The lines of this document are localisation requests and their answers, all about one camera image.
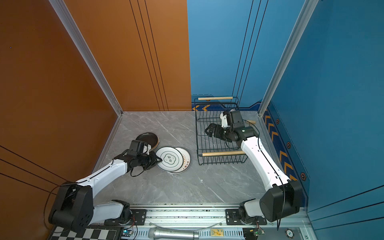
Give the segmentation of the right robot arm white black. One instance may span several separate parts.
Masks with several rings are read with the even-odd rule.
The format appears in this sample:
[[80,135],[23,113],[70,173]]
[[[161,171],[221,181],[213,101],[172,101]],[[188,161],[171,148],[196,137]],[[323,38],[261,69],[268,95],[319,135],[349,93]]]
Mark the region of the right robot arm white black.
[[257,217],[268,222],[297,214],[302,205],[303,187],[291,180],[265,150],[257,128],[242,125],[239,128],[223,128],[210,124],[205,129],[208,137],[235,142],[252,162],[264,184],[266,193],[259,199],[242,202],[239,214],[244,224],[251,224]]

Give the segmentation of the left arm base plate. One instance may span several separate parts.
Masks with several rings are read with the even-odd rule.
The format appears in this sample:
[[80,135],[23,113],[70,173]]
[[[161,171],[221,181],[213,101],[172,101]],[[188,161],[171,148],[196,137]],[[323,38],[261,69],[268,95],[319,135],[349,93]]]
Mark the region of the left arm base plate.
[[123,211],[117,219],[108,219],[104,221],[105,226],[143,226],[147,217],[147,210],[133,209]]

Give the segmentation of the white plate row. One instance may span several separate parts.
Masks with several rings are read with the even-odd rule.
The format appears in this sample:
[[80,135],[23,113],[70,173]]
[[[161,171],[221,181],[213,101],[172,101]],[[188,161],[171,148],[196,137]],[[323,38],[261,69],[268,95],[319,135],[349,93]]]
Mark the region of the white plate row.
[[176,150],[178,150],[182,154],[183,165],[180,169],[174,171],[173,174],[180,174],[180,173],[185,172],[188,169],[188,167],[191,165],[191,155],[184,148],[177,147]]
[[184,163],[183,155],[173,147],[162,147],[158,149],[156,151],[156,156],[162,160],[158,163],[158,167],[163,171],[177,171]]

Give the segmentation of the black wire dish rack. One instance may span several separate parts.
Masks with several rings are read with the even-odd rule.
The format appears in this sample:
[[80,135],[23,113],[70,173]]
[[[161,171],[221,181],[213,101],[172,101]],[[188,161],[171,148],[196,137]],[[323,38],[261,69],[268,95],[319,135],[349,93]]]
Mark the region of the black wire dish rack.
[[200,166],[243,164],[245,154],[235,142],[227,138],[230,127],[222,123],[223,114],[237,111],[238,104],[232,97],[195,97],[192,110],[195,112],[197,158]]

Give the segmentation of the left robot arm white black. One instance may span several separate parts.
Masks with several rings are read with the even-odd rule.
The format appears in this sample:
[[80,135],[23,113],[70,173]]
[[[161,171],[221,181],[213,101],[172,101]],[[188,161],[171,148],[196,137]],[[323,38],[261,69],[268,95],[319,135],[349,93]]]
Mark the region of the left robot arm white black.
[[50,214],[44,216],[44,219],[52,225],[76,233],[94,223],[128,224],[133,218],[129,203],[112,200],[107,204],[95,205],[94,198],[114,180],[131,173],[135,167],[147,171],[161,162],[162,159],[154,152],[135,154],[126,150],[92,175],[57,187]]

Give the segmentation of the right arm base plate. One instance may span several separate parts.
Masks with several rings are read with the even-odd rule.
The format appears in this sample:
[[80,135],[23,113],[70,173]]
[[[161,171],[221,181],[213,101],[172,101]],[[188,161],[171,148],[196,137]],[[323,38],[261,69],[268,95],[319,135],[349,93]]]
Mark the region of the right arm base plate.
[[235,226],[235,225],[266,226],[267,225],[267,220],[262,216],[242,219],[242,215],[239,213],[239,209],[226,209],[225,218],[228,226]]

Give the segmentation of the black plate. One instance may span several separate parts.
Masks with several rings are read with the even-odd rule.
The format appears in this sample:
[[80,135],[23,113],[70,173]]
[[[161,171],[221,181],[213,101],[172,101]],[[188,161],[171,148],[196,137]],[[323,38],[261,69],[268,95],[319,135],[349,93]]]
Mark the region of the black plate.
[[155,133],[142,133],[136,137],[137,141],[142,141],[151,146],[151,151],[155,150],[160,143],[159,137]]

